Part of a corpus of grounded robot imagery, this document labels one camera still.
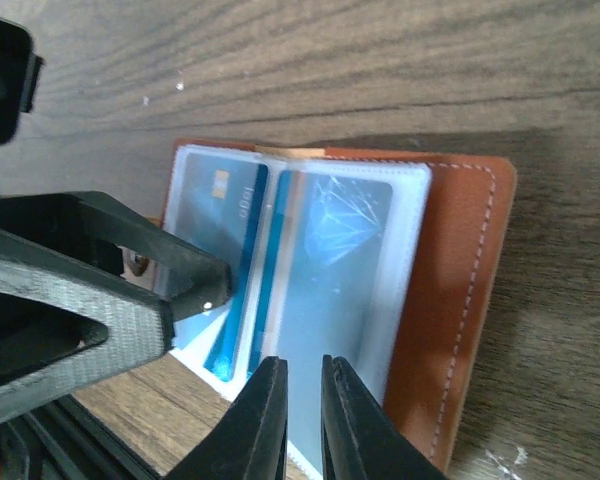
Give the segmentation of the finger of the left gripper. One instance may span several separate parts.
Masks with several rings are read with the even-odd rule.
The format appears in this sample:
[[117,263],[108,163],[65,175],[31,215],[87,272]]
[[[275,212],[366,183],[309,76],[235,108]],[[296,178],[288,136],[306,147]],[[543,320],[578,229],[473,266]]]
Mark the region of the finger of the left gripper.
[[[175,272],[179,288],[159,297],[123,286],[124,249]],[[139,300],[171,321],[223,305],[232,293],[224,261],[96,191],[0,197],[0,256],[29,271],[92,286],[106,297]]]
[[166,300],[0,229],[0,424],[163,356]]

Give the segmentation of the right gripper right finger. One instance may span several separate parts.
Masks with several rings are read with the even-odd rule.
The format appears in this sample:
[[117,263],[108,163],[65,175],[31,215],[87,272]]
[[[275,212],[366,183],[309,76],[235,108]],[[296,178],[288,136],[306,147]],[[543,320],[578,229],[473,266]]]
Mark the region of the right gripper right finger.
[[394,427],[343,357],[323,357],[322,471],[325,479],[443,479]]

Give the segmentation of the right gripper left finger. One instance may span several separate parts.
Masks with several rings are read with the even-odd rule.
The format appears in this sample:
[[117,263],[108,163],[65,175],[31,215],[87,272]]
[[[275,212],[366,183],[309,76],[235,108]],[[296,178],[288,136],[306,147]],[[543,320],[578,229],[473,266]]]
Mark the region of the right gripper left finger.
[[284,479],[287,414],[287,362],[267,357],[218,424],[167,477]]

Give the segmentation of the blue credit card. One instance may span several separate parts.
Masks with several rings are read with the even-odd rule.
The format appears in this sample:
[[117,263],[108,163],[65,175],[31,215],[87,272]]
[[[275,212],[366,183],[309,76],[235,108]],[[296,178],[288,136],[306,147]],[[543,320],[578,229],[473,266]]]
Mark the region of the blue credit card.
[[378,180],[280,176],[248,370],[287,361],[289,438],[306,457],[321,448],[322,359],[360,347],[392,197]]
[[176,155],[163,227],[230,267],[232,296],[176,325],[175,346],[222,382],[234,376],[269,167],[243,152],[188,146]]

